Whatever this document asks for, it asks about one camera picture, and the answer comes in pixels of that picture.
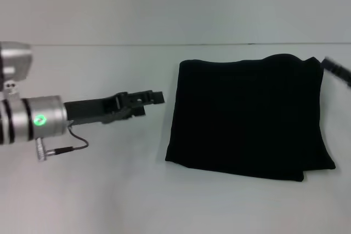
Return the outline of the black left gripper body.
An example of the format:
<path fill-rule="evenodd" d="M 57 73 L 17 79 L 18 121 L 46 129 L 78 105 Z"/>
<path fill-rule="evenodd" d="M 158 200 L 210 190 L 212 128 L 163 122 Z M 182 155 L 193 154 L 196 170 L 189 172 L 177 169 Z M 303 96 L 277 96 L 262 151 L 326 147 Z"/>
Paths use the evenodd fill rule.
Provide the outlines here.
<path fill-rule="evenodd" d="M 65 102 L 67 120 L 71 125 L 109 124 L 123 120 L 129 114 L 127 94 L 117 93 L 101 99 Z"/>

